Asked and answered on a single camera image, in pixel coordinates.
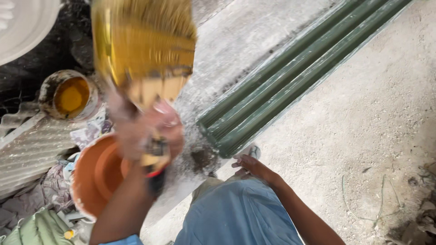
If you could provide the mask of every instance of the concrete floor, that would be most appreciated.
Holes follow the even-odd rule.
[[[184,96],[190,95],[199,101],[187,105],[192,112],[206,107],[241,70],[331,4],[292,0],[223,4],[199,27],[195,74],[177,106],[181,108]],[[418,166],[436,158],[435,13],[436,1],[416,1],[257,139],[261,161],[279,173],[347,244],[382,244],[381,236],[389,229],[416,217],[421,200],[430,192],[418,176]],[[211,86],[200,89],[206,83]],[[182,111],[187,144],[193,147],[191,138],[196,133],[189,130],[194,120],[187,114]],[[230,163],[218,170],[219,178],[233,174]],[[352,213],[376,219],[384,174],[382,215],[398,210],[388,180],[405,206],[373,228],[371,221],[348,211],[342,177]],[[411,177],[418,183],[410,185]],[[175,208],[157,222],[146,222],[141,231],[144,244],[163,245],[175,239],[191,201],[190,195],[183,198],[201,180],[201,175],[186,178],[173,198],[176,201],[165,199],[166,208]]]

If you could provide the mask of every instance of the green painted molding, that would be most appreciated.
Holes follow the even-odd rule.
[[[412,0],[349,0],[319,18],[197,119],[230,158],[364,46]]]

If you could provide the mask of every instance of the person's hand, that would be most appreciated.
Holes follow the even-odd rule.
[[[241,176],[241,179],[250,178],[250,176],[256,177],[258,180],[264,182],[267,185],[271,185],[281,177],[269,169],[267,166],[263,165],[259,160],[249,155],[241,155],[234,157],[238,162],[233,163],[232,167],[242,167],[236,171],[236,175]]]
[[[171,161],[182,151],[184,128],[177,111],[165,100],[156,102],[143,112],[117,92],[109,92],[110,118],[116,125],[124,158],[138,161],[154,131],[165,137]]]

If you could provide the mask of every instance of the paint stain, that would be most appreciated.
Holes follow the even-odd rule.
[[[57,88],[54,105],[65,119],[75,118],[86,106],[89,98],[87,82],[80,77],[71,78]]]

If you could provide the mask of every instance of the paint brush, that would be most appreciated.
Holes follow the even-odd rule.
[[[95,0],[95,68],[140,110],[172,102],[192,74],[197,31],[190,0]],[[166,140],[153,133],[141,165],[149,177],[167,166]]]

